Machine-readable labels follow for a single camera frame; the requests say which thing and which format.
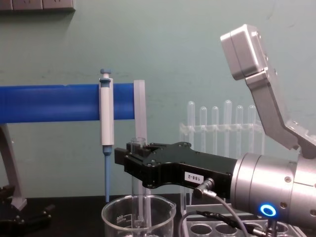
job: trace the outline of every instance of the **black table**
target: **black table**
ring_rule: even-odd
[[[174,218],[174,237],[178,237],[177,227],[181,218],[180,194],[161,195],[177,204]],[[111,196],[110,200],[120,196]],[[28,204],[23,209],[25,215],[34,215],[54,204],[56,209],[52,216],[51,227],[28,237],[104,237],[104,222],[101,210],[105,205],[102,197],[48,197],[28,198]],[[303,230],[308,237],[316,237],[316,231]]]

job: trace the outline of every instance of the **wall socket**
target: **wall socket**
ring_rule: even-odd
[[[12,11],[12,0],[0,0],[0,11]]]
[[[12,0],[13,10],[43,9],[42,0]]]
[[[73,0],[42,0],[43,9],[68,9],[74,10]]]

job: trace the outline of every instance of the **black cable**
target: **black cable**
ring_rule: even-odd
[[[227,225],[229,225],[233,228],[238,228],[241,230],[240,225],[237,221],[232,220],[231,218],[229,218],[227,216],[223,216],[222,214],[213,213],[213,212],[209,212],[209,211],[197,211],[197,214],[205,216],[205,217],[209,217],[209,218],[215,218],[216,220],[225,222]],[[253,229],[255,227],[253,225],[248,225],[246,223],[243,223],[243,225],[246,227],[247,232],[249,234],[253,235]]]

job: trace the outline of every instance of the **blue tube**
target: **blue tube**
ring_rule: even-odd
[[[115,83],[114,119],[134,119],[134,84]],[[0,86],[0,123],[99,120],[99,85]]]
[[[110,178],[111,178],[111,153],[112,153],[112,146],[103,146],[103,154],[105,158],[104,162],[104,185],[105,185],[105,202],[110,201]]]

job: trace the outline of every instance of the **screw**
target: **screw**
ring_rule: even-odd
[[[312,209],[311,212],[310,212],[310,214],[311,214],[312,216],[316,216],[316,210],[315,210],[315,209]]]
[[[292,179],[288,176],[286,176],[286,178],[284,180],[286,181],[286,183],[290,183],[292,181]]]
[[[286,202],[281,202],[280,206],[281,206],[283,209],[287,208]]]

